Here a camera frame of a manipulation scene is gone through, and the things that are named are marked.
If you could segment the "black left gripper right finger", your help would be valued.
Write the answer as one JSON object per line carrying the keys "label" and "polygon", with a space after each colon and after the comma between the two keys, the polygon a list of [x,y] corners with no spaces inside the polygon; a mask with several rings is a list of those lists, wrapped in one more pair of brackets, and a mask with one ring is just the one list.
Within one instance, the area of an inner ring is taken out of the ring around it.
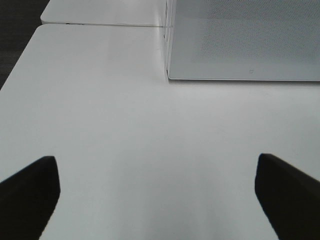
{"label": "black left gripper right finger", "polygon": [[280,240],[320,238],[320,182],[281,158],[258,157],[254,191]]}

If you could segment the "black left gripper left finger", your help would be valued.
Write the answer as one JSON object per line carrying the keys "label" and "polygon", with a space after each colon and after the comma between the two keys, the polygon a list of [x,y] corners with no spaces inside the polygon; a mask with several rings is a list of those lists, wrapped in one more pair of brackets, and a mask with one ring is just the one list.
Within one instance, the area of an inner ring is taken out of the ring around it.
{"label": "black left gripper left finger", "polygon": [[44,156],[0,183],[0,238],[38,240],[61,193],[54,156]]}

